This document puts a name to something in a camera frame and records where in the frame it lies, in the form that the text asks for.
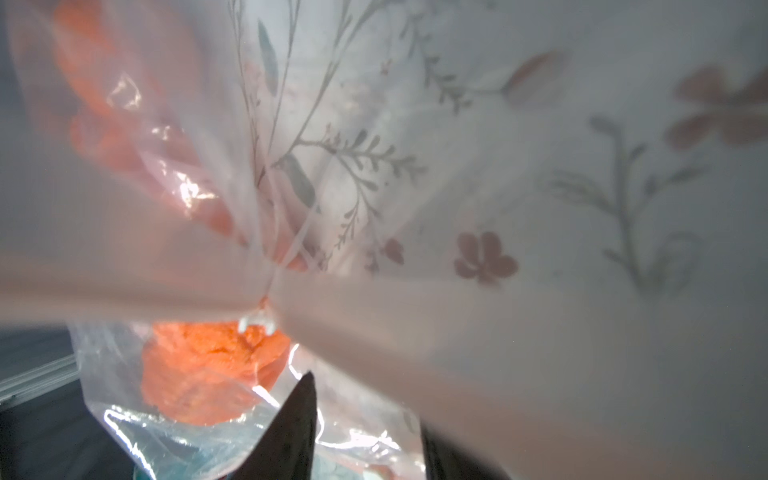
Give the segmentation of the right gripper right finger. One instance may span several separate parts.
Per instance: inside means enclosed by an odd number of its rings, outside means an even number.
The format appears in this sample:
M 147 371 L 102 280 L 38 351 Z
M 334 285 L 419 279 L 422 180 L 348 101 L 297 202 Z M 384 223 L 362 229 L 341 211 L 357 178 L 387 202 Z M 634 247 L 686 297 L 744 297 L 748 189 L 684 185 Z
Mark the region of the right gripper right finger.
M 427 480 L 509 480 L 499 467 L 488 465 L 420 424 Z

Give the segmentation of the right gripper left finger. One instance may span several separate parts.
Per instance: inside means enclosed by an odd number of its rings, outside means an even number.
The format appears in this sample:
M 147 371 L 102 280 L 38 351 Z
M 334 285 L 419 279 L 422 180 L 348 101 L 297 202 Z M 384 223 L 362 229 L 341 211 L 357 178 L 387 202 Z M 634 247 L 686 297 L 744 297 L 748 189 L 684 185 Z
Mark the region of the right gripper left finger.
M 317 427 L 317 393 L 311 372 L 302 376 L 233 480 L 308 480 Z

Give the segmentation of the clear zip-top bag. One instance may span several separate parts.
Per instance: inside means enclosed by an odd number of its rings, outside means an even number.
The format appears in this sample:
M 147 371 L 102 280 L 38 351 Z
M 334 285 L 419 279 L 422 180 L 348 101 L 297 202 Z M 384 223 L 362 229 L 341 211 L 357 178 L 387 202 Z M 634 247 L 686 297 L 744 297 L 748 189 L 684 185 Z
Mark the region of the clear zip-top bag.
M 59 1 L 1 5 L 1 317 L 65 322 L 152 479 L 238 467 L 293 387 L 315 450 L 421 477 L 420 424 L 515 479 L 767 475 L 763 1 L 242 1 L 307 269 L 69 139 Z M 211 426 L 141 394 L 157 323 L 291 339 Z

